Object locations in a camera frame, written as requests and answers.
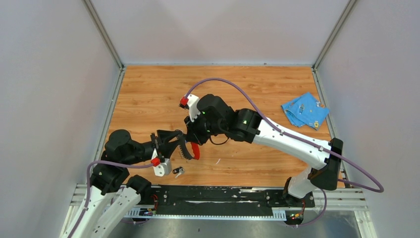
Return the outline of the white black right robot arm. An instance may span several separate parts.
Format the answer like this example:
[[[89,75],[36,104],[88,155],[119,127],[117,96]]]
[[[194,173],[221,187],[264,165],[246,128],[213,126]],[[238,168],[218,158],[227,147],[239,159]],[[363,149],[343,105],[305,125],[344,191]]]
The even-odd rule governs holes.
[[[326,141],[305,136],[263,118],[257,111],[233,110],[213,94],[202,98],[192,94],[184,96],[180,107],[189,113],[184,119],[188,142],[203,145],[211,137],[223,134],[233,141],[275,148],[305,162],[307,168],[286,181],[283,200],[287,206],[297,206],[303,197],[317,188],[329,191],[337,188],[341,140]]]

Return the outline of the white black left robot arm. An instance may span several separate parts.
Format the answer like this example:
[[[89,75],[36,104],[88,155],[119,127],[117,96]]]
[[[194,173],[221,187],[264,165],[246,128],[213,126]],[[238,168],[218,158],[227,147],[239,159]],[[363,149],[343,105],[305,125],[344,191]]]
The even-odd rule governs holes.
[[[185,145],[180,130],[158,130],[148,142],[139,143],[130,132],[112,132],[101,158],[88,165],[87,191],[63,238],[106,238],[136,204],[148,204],[151,182],[129,168],[153,168],[156,176],[171,172],[170,156]]]

